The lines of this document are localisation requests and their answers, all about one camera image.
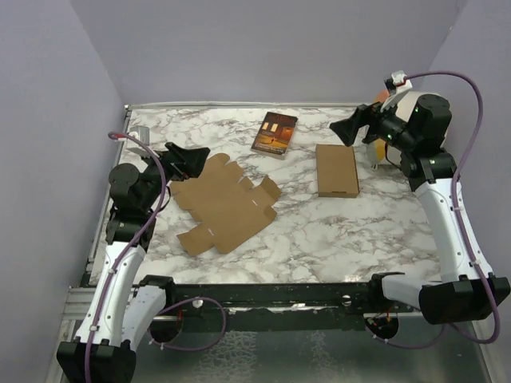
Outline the dark paperback book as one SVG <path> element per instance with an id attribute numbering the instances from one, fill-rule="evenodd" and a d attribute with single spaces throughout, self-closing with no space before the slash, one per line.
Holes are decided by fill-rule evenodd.
<path id="1" fill-rule="evenodd" d="M 252 143 L 251 150 L 283 160 L 297 122 L 296 116 L 267 112 Z"/>

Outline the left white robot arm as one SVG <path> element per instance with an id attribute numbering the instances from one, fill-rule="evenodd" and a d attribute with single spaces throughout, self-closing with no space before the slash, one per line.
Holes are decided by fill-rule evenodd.
<path id="1" fill-rule="evenodd" d="M 196 178 L 209 148 L 184 149 L 167 143 L 148 149 L 144 171 L 118 164 L 109 173 L 113 202 L 105 229 L 104 266 L 85 318 L 70 342 L 61 342 L 57 361 L 70 382 L 129 382 L 137 347 L 157 314 L 176 305 L 170 277 L 151 276 L 134 294 L 132 286 L 144 260 L 171 181 Z"/>

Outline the folded brown cardboard box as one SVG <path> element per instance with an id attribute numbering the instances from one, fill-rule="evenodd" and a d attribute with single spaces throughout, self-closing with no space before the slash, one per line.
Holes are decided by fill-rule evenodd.
<path id="1" fill-rule="evenodd" d="M 317 144 L 315 155 L 319 197 L 356 198 L 359 185 L 354 149 Z"/>

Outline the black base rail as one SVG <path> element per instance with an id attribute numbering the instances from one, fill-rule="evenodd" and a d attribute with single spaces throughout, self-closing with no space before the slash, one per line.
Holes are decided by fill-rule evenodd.
<path id="1" fill-rule="evenodd" d="M 378 303 L 367 282 L 277 284 L 180 284 L 148 275 L 129 289 L 126 305 L 140 305 L 136 315 L 155 314 L 151 303 L 183 306 L 156 314 L 152 325 L 191 332 L 286 330 L 363 330 L 365 319 L 386 313 L 395 317 L 411 307 L 398 302 Z"/>

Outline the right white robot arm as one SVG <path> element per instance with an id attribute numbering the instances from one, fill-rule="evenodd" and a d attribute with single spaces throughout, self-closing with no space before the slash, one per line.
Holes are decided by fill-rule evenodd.
<path id="1" fill-rule="evenodd" d="M 366 293 L 368 306 L 384 312 L 395 302 L 420 310 L 428 323 L 448 324 L 490 316 L 510 293 L 509 281 L 497 277 L 485 260 L 463 208 L 461 185 L 454 178 L 454 158 L 442 148 L 452 114 L 447 99 L 421 95 L 409 120 L 396 115 L 397 107 L 382 103 L 359 105 L 331 130 L 351 146 L 360 128 L 363 143 L 382 139 L 401 153 L 400 170 L 408 179 L 425 213 L 440 260 L 440 282 L 427 282 L 403 273 L 372 276 Z"/>

